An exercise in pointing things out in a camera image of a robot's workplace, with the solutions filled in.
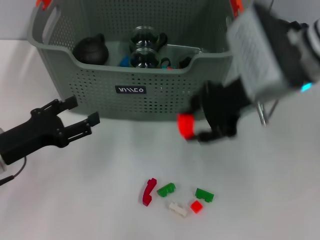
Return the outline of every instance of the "green block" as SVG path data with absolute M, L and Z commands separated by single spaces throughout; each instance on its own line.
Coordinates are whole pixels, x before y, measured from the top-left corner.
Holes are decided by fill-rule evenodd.
M 210 192 L 197 188 L 195 191 L 195 196 L 197 199 L 204 199 L 207 203 L 212 202 L 214 195 Z
M 164 187 L 160 188 L 158 191 L 159 196 L 166 197 L 168 194 L 173 193 L 176 189 L 176 186 L 171 182 L 168 185 L 165 185 Z

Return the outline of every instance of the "gray plastic basket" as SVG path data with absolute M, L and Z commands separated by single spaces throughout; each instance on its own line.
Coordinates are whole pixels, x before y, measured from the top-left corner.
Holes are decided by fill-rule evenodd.
M 78 113 L 175 120 L 204 81 L 221 83 L 228 74 L 232 57 L 226 22 L 233 19 L 228 0 L 52 0 L 46 10 L 42 6 L 32 13 L 28 41 L 37 47 L 61 98 L 77 97 Z M 137 26 L 166 33 L 172 45 L 210 53 L 198 54 L 187 68 L 175 70 L 88 65 L 72 54 L 83 38 L 103 33 L 106 44 L 126 42 Z M 109 51 L 110 58 L 117 53 L 114 47 Z M 145 86 L 146 94 L 119 94 L 115 86 Z

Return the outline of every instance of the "white block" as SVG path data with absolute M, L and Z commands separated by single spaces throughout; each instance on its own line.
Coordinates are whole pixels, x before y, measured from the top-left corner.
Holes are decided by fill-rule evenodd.
M 180 215 L 181 217 L 185 218 L 188 214 L 187 210 L 184 209 L 183 207 L 180 207 L 178 204 L 175 202 L 170 203 L 169 209 L 176 214 Z

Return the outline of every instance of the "white table surface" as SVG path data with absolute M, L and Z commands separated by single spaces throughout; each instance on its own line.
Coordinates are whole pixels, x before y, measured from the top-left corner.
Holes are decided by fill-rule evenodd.
M 0 41 L 0 127 L 24 123 L 30 111 L 58 98 L 36 49 Z M 1 240 L 315 240 L 320 237 L 320 86 L 282 101 L 270 126 L 253 112 L 235 140 L 190 144 L 173 122 L 102 119 L 93 134 L 68 147 L 28 156 L 25 170 L 0 187 Z M 60 114 L 65 125 L 86 116 Z M 23 161 L 0 177 L 16 173 Z M 176 184 L 161 198 L 141 195 Z M 195 189 L 215 194 L 185 219 Z

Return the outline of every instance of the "black teapot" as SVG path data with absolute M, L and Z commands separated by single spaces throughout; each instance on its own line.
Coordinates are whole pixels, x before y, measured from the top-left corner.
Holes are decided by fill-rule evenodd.
M 105 36 L 99 33 L 95 37 L 87 37 L 81 40 L 73 49 L 73 55 L 84 64 L 104 65 L 109 58 Z

